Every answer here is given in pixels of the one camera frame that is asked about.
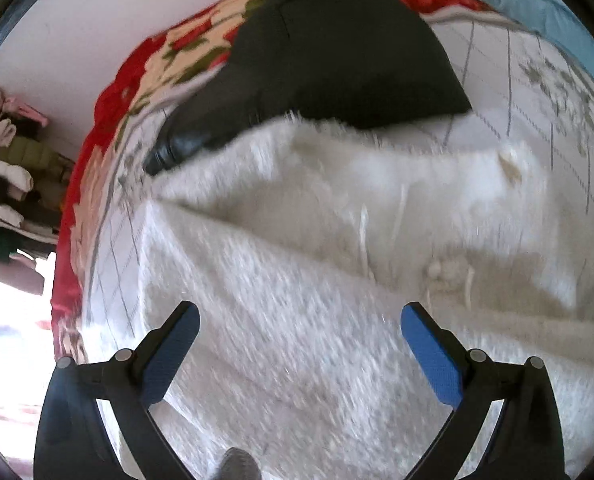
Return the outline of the white fuzzy sweater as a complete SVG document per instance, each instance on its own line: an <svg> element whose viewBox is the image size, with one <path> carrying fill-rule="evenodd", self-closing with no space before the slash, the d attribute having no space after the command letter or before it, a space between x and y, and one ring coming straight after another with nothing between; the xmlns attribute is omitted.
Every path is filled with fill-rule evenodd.
<svg viewBox="0 0 594 480"><path fill-rule="evenodd" d="M528 146L426 154L278 120L160 179L144 207L146 327L201 329L156 409L206 476L239 446L269 479L399 479L442 426L399 328L420 301L467 347L539 356L565 467L594 455L594 221Z"/></svg>

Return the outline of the pile of clothes on shelf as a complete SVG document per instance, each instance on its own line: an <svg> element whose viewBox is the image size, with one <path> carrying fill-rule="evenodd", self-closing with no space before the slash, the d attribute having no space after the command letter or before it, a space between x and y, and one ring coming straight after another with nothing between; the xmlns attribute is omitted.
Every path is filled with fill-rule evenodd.
<svg viewBox="0 0 594 480"><path fill-rule="evenodd" d="M0 87L0 262L55 251L74 162L40 139L47 126Z"/></svg>

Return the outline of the white quilted floral sheet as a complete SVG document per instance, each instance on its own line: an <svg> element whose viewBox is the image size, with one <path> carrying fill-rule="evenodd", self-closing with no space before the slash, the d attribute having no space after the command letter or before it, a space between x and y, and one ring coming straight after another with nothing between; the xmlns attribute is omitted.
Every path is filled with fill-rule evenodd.
<svg viewBox="0 0 594 480"><path fill-rule="evenodd" d="M443 21L432 29L472 102L470 113L382 133L359 133L334 122L314 124L295 115L272 122L291 119L338 127L378 148L413 153L482 152L524 144L565 202L594 221L594 86L559 50L517 28L472 18ZM144 207L157 182L271 123L243 133L222 150L159 177L147 177L142 161L163 121L206 81L207 76L200 74L159 93L154 104L130 119L118 157L110 166L98 229L92 237L93 253L83 273L81 330L90 361L103 361L119 349L135 347L166 319L146 327L140 302Z"/></svg>

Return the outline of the red floral blanket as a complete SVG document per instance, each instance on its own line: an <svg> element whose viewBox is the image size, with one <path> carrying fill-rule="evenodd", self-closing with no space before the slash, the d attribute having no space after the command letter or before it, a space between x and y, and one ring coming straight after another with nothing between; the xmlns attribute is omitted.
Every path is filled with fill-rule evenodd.
<svg viewBox="0 0 594 480"><path fill-rule="evenodd" d="M55 356L84 356L76 327L81 316L84 264L100 219L110 166L131 118L183 76L195 77L230 57L239 27L263 0L220 0L174 26L147 37L99 95L93 128L85 138L62 202L52 299ZM421 16L443 9L483 12L483 0L400 0Z"/></svg>

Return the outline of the black garment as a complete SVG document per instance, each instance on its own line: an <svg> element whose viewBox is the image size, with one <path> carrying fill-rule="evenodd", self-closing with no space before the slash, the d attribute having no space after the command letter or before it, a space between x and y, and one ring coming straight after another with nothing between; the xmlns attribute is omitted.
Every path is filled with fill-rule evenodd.
<svg viewBox="0 0 594 480"><path fill-rule="evenodd" d="M372 130L470 111L430 26L399 0L265 0L231 55L163 123L146 174L295 113Z"/></svg>

